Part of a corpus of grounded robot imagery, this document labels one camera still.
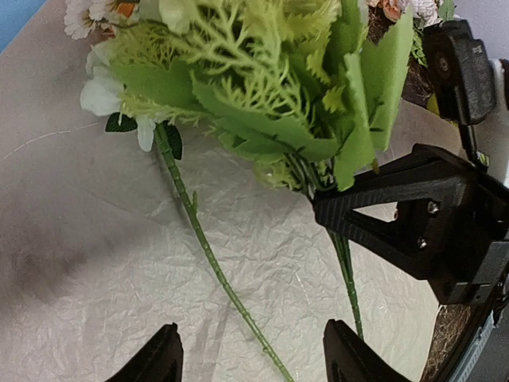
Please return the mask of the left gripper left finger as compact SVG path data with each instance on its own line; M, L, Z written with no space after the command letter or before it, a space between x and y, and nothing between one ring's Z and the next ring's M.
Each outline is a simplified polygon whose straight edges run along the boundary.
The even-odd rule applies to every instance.
M184 351L175 323L163 325L107 382L181 382Z

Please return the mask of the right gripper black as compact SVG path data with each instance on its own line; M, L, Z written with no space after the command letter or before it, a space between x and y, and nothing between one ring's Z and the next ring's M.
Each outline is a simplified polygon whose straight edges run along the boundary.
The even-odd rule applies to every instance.
M418 280L442 305L488 299L508 262L508 189L438 146L319 192L316 222Z

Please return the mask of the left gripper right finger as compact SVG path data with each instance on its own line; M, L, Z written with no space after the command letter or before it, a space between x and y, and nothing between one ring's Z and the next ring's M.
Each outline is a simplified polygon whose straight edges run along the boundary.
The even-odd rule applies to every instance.
M341 320L328 320L323 344L327 381L410 382Z

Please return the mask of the beige pink wrapping paper sheet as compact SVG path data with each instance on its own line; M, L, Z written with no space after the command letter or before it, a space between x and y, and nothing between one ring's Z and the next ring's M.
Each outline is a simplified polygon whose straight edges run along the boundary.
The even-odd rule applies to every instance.
M80 108L86 40L47 1L1 55L1 378L102 381L165 323L187 381L280 381L194 235L157 151ZM181 171L228 281L296 381L325 378L321 333L352 322L309 203L263 187L195 126Z

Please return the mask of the green leafy fake flower bunch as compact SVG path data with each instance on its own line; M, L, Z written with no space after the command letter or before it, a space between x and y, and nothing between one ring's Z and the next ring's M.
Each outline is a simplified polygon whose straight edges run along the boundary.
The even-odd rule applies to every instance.
M363 1L160 1L112 40L120 107L107 131L206 122L260 178L344 191L389 146L413 44L403 10L379 41Z

